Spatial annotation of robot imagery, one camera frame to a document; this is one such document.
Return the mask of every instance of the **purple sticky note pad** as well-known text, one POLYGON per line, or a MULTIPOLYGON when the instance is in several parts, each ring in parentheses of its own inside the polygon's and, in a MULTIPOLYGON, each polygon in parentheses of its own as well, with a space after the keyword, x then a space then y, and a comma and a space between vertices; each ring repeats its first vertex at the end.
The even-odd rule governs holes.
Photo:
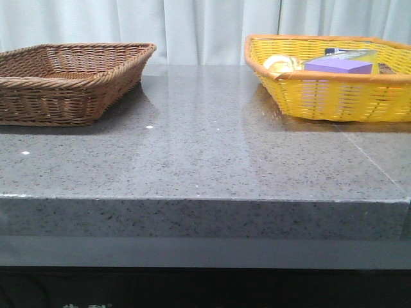
POLYGON ((372 63, 357 60, 321 58, 306 62, 304 69, 328 73, 370 74, 372 63))

